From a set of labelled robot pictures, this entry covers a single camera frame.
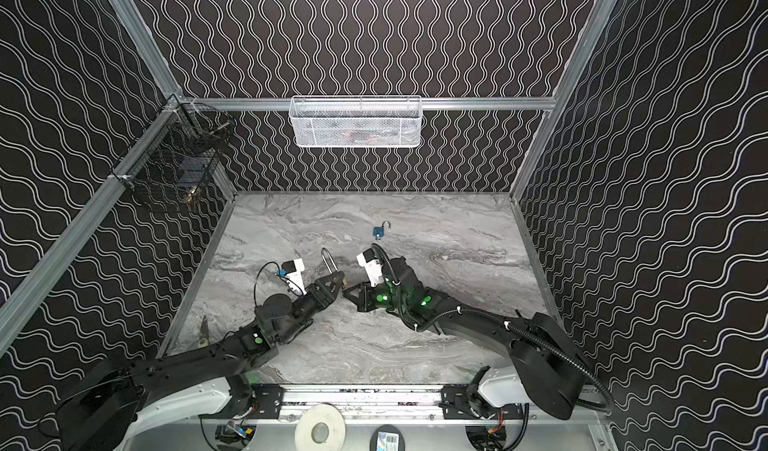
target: wavy line wallpaper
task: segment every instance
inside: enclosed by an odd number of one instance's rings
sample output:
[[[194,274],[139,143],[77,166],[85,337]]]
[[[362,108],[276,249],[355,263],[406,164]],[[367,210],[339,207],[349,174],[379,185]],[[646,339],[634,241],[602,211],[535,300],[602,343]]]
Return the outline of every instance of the wavy line wallpaper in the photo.
[[[188,96],[551,96],[594,0],[134,0]]]
[[[0,305],[164,101],[106,0],[0,0]]]
[[[541,111],[425,112],[417,148],[300,148],[286,112],[245,112],[223,163],[240,191],[507,192]]]
[[[59,449],[54,400],[99,360],[153,358],[224,210],[155,215],[128,193],[0,359],[0,449]]]
[[[768,448],[768,0],[620,0],[522,209],[624,451]]]

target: black wire basket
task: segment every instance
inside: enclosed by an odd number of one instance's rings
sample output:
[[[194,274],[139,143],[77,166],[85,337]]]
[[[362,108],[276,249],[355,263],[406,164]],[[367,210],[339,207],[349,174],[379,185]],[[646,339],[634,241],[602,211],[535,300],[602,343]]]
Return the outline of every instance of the black wire basket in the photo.
[[[206,105],[183,104],[133,172],[120,180],[135,203],[159,213],[195,212],[213,181],[235,120]]]

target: blue padlock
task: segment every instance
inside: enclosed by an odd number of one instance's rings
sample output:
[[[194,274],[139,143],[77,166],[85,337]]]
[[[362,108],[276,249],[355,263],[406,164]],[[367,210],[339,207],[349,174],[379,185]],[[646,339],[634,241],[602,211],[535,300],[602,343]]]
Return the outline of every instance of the blue padlock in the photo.
[[[392,229],[392,224],[389,222],[383,222],[381,226],[373,227],[373,237],[377,241],[379,241],[379,239],[384,237],[384,225],[388,225],[389,229]]]

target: marble tabletop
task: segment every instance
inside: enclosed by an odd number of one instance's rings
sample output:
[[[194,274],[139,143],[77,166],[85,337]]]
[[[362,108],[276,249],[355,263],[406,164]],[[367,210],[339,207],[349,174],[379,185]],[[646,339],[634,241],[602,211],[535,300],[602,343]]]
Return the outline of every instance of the marble tabletop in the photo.
[[[253,319],[254,279],[267,261],[302,257],[304,282],[328,274],[327,247],[349,283],[366,280],[356,255],[372,229],[392,223],[379,244],[405,256],[426,286],[495,313],[545,312],[506,195],[241,195],[171,353],[197,344],[207,318],[210,340]],[[287,292],[262,273],[256,300]],[[339,297],[314,324],[261,369],[277,383],[465,383],[483,365],[508,357],[456,337],[416,333],[383,310],[358,313]]]

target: white mesh basket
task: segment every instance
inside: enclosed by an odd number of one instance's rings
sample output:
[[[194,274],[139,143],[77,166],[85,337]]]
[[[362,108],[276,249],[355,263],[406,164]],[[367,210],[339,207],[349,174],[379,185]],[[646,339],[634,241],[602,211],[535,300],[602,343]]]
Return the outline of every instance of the white mesh basket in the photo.
[[[415,148],[421,96],[293,96],[288,111],[302,147]]]

